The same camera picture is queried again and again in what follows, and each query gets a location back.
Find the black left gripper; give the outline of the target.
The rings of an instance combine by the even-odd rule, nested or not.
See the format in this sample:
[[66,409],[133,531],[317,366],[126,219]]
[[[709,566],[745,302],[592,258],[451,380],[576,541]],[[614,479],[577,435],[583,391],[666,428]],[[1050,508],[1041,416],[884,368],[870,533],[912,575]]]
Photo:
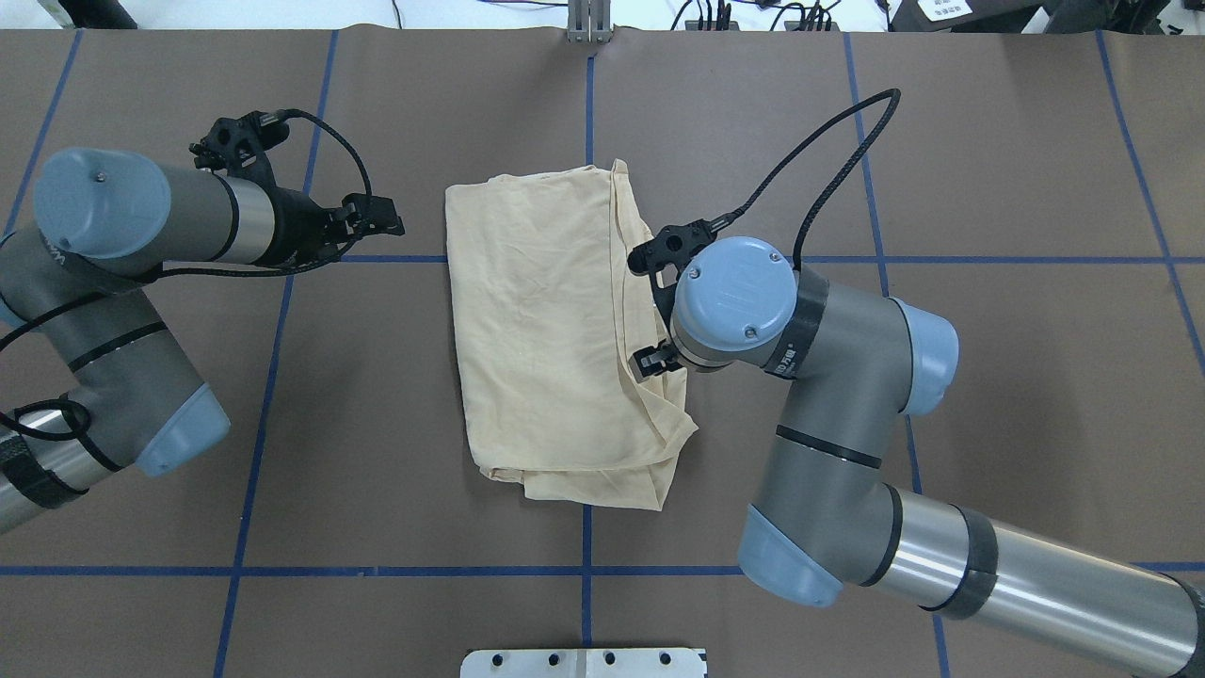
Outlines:
[[[362,191],[327,207],[304,190],[277,184],[268,151],[289,138],[289,120],[308,120],[335,140],[362,176]],[[214,173],[230,202],[230,228],[212,257],[222,265],[316,269],[341,258],[363,238],[402,236],[405,226],[390,197],[374,191],[362,157],[327,120],[302,110],[252,111],[218,119],[192,143],[194,166]]]

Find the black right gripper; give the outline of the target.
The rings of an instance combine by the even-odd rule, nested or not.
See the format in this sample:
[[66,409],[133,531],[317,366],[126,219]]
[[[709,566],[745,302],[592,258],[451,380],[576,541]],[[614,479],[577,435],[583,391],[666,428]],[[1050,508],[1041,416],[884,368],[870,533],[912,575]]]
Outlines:
[[682,226],[664,226],[658,235],[637,244],[627,257],[627,266],[633,275],[649,281],[651,300],[666,328],[666,338],[657,344],[634,350],[628,366],[637,382],[649,381],[658,375],[694,369],[700,373],[718,372],[731,361],[718,360],[696,340],[690,340],[678,328],[674,309],[678,282],[694,279],[700,275],[692,271],[690,263],[707,246],[715,243],[717,232],[731,223],[728,218],[698,219]]

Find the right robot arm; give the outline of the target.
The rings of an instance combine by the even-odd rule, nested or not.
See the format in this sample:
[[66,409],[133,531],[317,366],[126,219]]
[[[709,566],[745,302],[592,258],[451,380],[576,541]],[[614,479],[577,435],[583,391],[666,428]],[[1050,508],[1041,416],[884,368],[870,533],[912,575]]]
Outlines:
[[874,589],[1133,677],[1203,674],[1203,586],[944,501],[884,466],[897,428],[937,408],[956,377],[956,328],[900,297],[844,284],[731,216],[633,244],[663,338],[633,353],[639,379],[747,365],[786,385],[736,564],[792,605]]

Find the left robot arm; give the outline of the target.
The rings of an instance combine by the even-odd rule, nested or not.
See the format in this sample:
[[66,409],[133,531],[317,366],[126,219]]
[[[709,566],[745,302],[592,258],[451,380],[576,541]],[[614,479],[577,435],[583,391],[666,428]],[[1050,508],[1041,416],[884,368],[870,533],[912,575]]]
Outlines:
[[[308,120],[343,146],[362,190],[333,207],[277,184],[268,151]],[[2,412],[2,531],[135,467],[161,476],[230,430],[214,390],[146,295],[174,276],[268,279],[339,263],[363,238],[405,232],[354,147],[313,113],[214,120],[192,169],[127,151],[55,152],[33,226],[2,238],[4,347],[42,334],[74,389]]]

